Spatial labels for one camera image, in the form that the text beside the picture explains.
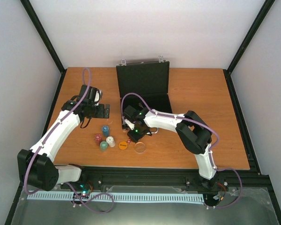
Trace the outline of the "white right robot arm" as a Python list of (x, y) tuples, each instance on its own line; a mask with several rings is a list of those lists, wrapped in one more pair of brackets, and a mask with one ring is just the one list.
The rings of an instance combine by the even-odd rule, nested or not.
[(195, 112), (172, 114), (147, 108), (136, 110), (128, 106), (122, 113), (122, 121), (129, 127), (127, 135), (134, 143), (146, 135), (151, 136), (153, 134), (151, 128), (176, 133), (184, 147), (195, 155), (201, 186), (211, 189), (216, 174), (213, 162), (209, 159), (212, 132)]

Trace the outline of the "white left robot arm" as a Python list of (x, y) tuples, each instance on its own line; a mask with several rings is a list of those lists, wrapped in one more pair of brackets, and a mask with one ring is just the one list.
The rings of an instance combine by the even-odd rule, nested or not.
[(55, 166), (54, 160), (61, 146), (71, 132), (84, 119), (107, 119), (110, 116), (109, 104), (79, 104), (68, 100), (44, 136), (29, 150), (20, 150), (17, 155), (20, 180), (24, 191), (32, 195), (29, 187), (36, 191), (51, 191), (57, 184), (72, 182), (77, 188), (87, 186), (88, 177), (76, 165)]

